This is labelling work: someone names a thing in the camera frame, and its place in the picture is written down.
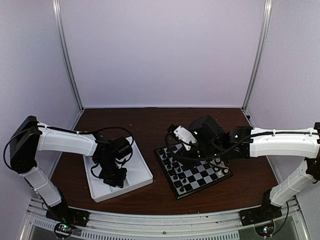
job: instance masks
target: dark wood surface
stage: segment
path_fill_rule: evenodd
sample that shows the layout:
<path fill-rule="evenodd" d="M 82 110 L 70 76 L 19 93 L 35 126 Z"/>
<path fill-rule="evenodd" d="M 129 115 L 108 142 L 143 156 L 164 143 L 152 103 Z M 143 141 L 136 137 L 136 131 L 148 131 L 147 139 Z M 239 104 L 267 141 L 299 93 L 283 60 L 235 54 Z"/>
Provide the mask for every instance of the dark wood surface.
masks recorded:
<path fill-rule="evenodd" d="M 72 207 L 121 214 L 210 213 L 261 204 L 263 193 L 277 184 L 265 157 L 231 160 L 230 169 L 233 177 L 176 200 L 153 151 L 164 146 L 164 136 L 171 124 L 188 127 L 195 118 L 207 115 L 215 118 L 225 131 L 232 127 L 248 125 L 241 110 L 235 108 L 86 109 L 76 129 L 91 131 L 102 127 L 121 126 L 130 130 L 153 174 L 154 182 L 127 194 L 96 203 L 90 196 L 83 157 L 70 153 L 62 155 L 52 181 L 62 190 Z M 121 130 L 103 133 L 110 139 L 125 134 Z"/>

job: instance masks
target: back wall panel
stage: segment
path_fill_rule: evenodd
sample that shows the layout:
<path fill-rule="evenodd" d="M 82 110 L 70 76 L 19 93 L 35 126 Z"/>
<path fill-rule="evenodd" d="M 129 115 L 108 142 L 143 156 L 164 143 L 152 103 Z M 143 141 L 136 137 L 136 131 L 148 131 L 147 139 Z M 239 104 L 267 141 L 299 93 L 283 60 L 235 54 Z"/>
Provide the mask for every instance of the back wall panel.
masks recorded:
<path fill-rule="evenodd" d="M 240 107 L 263 0 L 61 0 L 85 107 Z"/>

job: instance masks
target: ventilation grille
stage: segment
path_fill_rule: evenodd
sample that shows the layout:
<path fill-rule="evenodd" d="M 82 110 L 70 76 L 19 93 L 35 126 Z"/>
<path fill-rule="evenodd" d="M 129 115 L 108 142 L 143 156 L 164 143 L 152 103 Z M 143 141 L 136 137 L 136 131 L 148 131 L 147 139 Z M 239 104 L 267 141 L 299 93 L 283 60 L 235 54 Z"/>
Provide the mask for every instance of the ventilation grille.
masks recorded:
<path fill-rule="evenodd" d="M 33 222 L 34 226 L 53 231 L 55 227 L 55 223 L 35 218 Z M 112 234 L 100 233 L 100 232 L 92 232 L 87 229 L 82 229 L 81 235 L 72 235 L 74 238 L 79 238 L 83 240 L 158 240 L 159 237 L 127 237 L 127 236 L 115 236 Z M 238 231 L 231 231 L 227 233 L 220 234 L 211 234 L 210 236 L 202 236 L 202 237 L 161 237 L 161 240 L 240 240 Z"/>

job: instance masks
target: robotic arm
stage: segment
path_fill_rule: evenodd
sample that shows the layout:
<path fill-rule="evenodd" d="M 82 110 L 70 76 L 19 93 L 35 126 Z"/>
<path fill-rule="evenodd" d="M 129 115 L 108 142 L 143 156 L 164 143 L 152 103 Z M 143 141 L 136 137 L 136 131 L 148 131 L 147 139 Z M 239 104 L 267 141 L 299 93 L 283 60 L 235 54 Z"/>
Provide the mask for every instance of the robotic arm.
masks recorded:
<path fill-rule="evenodd" d="M 240 211 L 242 225 L 257 224 L 281 217 L 281 206 L 314 181 L 320 180 L 320 123 L 300 130 L 268 130 L 234 127 L 226 133 L 210 117 L 200 117 L 189 128 L 171 125 L 166 135 L 182 141 L 185 148 L 171 155 L 184 165 L 216 159 L 249 159 L 268 155 L 305 157 L 300 166 L 282 183 L 263 195 L 259 207 Z"/>
<path fill-rule="evenodd" d="M 111 141 L 105 139 L 99 131 L 79 132 L 52 127 L 38 122 L 35 116 L 26 118 L 8 144 L 10 144 L 8 167 L 24 177 L 41 196 L 48 207 L 47 217 L 78 226 L 86 225 L 89 213 L 68 207 L 62 193 L 38 166 L 35 160 L 36 152 L 59 151 L 90 156 L 96 166 L 101 166 L 98 178 L 105 184 L 120 188 L 123 188 L 127 175 L 127 169 L 122 166 L 128 160 L 122 162 L 119 160 L 128 155 L 132 156 L 133 153 L 132 144 L 124 137 Z"/>

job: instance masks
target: brown table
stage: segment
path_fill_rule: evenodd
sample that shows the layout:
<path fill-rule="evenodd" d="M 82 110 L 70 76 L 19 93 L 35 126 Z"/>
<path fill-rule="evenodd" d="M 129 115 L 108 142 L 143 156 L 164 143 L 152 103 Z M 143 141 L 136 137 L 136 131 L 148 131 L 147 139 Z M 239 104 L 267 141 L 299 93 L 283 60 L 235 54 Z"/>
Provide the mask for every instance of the brown table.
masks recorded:
<path fill-rule="evenodd" d="M 96 203 L 91 199 L 83 157 L 64 153 L 53 174 L 53 183 L 62 190 L 72 207 L 88 210 L 147 215 L 210 213 L 252 207 L 261 204 L 263 193 L 277 184 L 265 157 L 234 159 L 234 176 L 186 198 L 176 200 L 154 155 L 164 146 L 164 136 L 171 124 L 187 127 L 195 118 L 210 115 L 225 131 L 248 126 L 237 108 L 122 108 L 86 109 L 76 130 L 91 131 L 121 126 L 131 131 L 153 174 L 154 182 L 127 194 Z M 126 136 L 121 130 L 109 130 L 109 139 Z"/>

